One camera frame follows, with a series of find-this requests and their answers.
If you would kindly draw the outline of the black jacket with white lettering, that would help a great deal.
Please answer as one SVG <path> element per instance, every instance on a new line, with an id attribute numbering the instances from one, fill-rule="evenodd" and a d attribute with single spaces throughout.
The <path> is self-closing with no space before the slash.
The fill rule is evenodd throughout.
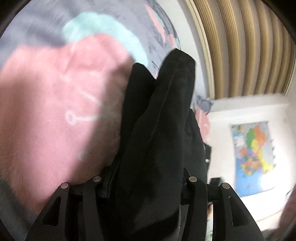
<path id="1" fill-rule="evenodd" d="M 175 49 L 159 74 L 135 64 L 123 106 L 120 146 L 104 168 L 98 208 L 105 240 L 180 240 L 188 207 L 183 175 L 206 181 L 208 164 L 190 108 L 195 61 Z"/>

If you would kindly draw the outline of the pink pillow with white print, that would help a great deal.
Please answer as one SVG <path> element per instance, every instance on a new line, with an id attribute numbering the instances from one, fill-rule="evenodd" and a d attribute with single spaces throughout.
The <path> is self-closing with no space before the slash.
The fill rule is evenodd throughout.
<path id="1" fill-rule="evenodd" d="M 206 113 L 199 106 L 196 106 L 195 118 L 198 123 L 203 142 L 209 144 L 210 121 Z"/>

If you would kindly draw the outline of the grey cat-ear cushion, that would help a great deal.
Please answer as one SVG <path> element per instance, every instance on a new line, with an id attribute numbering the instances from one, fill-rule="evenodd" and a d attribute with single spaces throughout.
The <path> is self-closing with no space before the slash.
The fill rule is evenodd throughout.
<path id="1" fill-rule="evenodd" d="M 196 111 L 197 107 L 199 107 L 205 114 L 210 113 L 211 108 L 213 106 L 213 102 L 210 100 L 204 99 L 199 95 L 195 95 L 193 97 L 193 110 Z"/>

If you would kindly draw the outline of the striped brown window blind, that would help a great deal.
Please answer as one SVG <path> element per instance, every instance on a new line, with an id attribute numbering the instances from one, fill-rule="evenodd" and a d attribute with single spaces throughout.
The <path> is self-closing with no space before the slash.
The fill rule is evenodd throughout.
<path id="1" fill-rule="evenodd" d="M 295 1 L 187 1 L 208 97 L 286 94 L 295 74 Z"/>

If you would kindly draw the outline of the grey floral plush blanket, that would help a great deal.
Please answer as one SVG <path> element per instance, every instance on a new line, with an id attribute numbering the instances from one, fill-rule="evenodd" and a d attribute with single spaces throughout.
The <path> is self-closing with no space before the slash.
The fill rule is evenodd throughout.
<path id="1" fill-rule="evenodd" d="M 31 1 L 1 37 L 1 221 L 24 240 L 59 184 L 111 163 L 133 63 L 180 46 L 156 1 Z"/>

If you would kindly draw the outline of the colourful wall map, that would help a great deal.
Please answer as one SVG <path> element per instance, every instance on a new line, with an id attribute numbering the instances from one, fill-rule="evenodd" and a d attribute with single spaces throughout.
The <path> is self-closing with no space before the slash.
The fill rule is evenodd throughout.
<path id="1" fill-rule="evenodd" d="M 239 197 L 274 188 L 276 167 L 268 121 L 232 125 L 235 191 Z"/>

